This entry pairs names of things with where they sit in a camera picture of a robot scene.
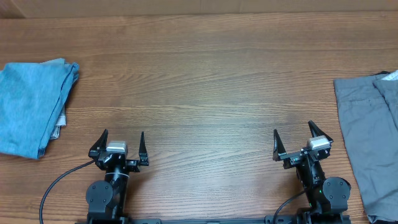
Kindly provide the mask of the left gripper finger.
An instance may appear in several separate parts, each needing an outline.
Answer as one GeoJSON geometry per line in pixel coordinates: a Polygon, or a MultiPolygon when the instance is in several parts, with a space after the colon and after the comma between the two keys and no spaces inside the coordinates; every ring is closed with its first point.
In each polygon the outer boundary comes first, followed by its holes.
{"type": "Polygon", "coordinates": [[[100,154],[106,150],[108,140],[108,130],[105,129],[99,139],[92,145],[88,152],[88,157],[98,158],[100,154]]]}
{"type": "Polygon", "coordinates": [[[149,156],[146,149],[144,132],[141,132],[141,139],[139,145],[139,165],[149,166],[149,156]]]}

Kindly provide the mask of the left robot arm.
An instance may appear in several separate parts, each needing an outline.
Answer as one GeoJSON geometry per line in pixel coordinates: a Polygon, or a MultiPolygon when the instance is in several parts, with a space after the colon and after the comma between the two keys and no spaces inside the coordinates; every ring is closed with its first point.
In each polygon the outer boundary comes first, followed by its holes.
{"type": "Polygon", "coordinates": [[[87,223],[131,223],[124,213],[129,174],[149,165],[144,134],[141,134],[139,158],[128,159],[125,141],[108,140],[108,130],[90,148],[88,156],[105,171],[104,179],[93,182],[86,191],[87,223]]]}

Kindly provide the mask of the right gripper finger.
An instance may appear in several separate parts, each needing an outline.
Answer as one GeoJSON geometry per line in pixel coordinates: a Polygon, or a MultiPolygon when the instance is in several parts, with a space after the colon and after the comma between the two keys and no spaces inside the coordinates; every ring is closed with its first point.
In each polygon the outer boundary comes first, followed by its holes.
{"type": "Polygon", "coordinates": [[[308,121],[308,126],[310,128],[310,132],[312,134],[312,137],[319,137],[319,136],[324,136],[327,138],[329,143],[333,143],[333,139],[329,137],[325,132],[323,132],[312,120],[308,121]]]}
{"type": "Polygon", "coordinates": [[[282,143],[282,140],[279,136],[278,131],[275,129],[274,130],[274,150],[273,150],[272,159],[274,161],[280,161],[282,159],[282,157],[285,155],[286,155],[285,147],[282,143]]]}

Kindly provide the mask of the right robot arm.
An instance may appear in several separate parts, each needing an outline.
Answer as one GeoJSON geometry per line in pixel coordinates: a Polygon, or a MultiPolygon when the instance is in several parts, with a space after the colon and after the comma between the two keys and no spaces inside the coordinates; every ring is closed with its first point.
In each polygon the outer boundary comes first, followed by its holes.
{"type": "Polygon", "coordinates": [[[272,159],[282,161],[284,169],[296,169],[303,190],[286,200],[272,217],[271,223],[350,223],[348,199],[350,183],[341,177],[326,177],[320,161],[330,155],[333,139],[324,133],[313,121],[308,122],[312,137],[298,152],[287,153],[278,131],[274,130],[274,149],[272,159]],[[295,215],[280,216],[280,211],[291,201],[306,195],[309,207],[299,208],[295,215]]]}

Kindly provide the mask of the grey shorts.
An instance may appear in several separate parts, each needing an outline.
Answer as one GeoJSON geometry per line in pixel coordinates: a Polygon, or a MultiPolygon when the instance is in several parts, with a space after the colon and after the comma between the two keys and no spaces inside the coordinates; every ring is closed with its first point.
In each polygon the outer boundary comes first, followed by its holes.
{"type": "Polygon", "coordinates": [[[371,223],[397,221],[397,80],[334,81],[340,128],[371,223]]]}

